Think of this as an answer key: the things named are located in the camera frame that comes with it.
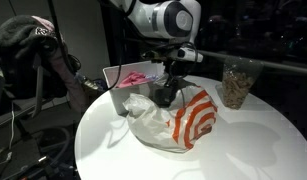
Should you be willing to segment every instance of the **food bag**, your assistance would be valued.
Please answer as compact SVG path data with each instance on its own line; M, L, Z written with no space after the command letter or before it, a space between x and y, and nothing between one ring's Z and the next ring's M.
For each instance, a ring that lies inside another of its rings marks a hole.
M142 143L182 153L210 131L217 112L209 94L198 86L178 90L169 108L159 108L140 94L130 94L123 105L129 111L129 128Z
M263 63L243 58L227 58L223 70L223 104L240 109L250 88L263 69Z

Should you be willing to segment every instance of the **white plastic bag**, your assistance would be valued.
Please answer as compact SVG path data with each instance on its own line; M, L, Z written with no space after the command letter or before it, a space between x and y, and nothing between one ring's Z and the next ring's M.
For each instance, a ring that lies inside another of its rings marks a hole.
M123 103L132 133L144 144L172 152L186 152L215 123L217 107L207 92L197 86L179 90L167 109L148 97L130 94Z

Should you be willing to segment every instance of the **plastic cup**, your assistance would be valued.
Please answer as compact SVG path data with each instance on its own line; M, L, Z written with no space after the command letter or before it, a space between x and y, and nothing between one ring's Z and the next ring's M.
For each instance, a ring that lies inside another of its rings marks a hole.
M263 63L243 58L227 58L223 69L223 104L240 109L250 88L263 69Z

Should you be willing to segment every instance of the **office chair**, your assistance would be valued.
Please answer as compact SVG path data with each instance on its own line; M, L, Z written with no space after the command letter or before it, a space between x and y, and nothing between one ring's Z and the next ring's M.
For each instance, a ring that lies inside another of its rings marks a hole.
M43 139L44 131L42 130L38 133L28 132L21 122L23 118L35 118L41 112L42 106L53 99L53 97L43 97L43 80L46 74L50 74L42 67L41 61L35 62L34 69L36 70L35 97L29 99L13 97L11 100L12 110L0 116L0 128L10 123L13 127L14 123L21 134L21 139L13 143L13 147L10 150L5 150L0 154L0 163L2 162L0 165L0 179L51 178L58 172L57 161L70 143L68 130L58 127L53 129L63 134L63 137L60 138L63 141L43 146L42 144L45 142Z

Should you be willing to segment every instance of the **table surface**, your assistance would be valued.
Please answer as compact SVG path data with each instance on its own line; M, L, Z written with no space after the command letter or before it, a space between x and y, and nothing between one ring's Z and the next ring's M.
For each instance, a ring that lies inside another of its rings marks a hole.
M116 114L110 93L84 114L75 140L82 180L307 180L307 141L282 114L248 95L240 110L223 106L221 83L188 76L218 106L211 133L193 149L170 153L147 147Z

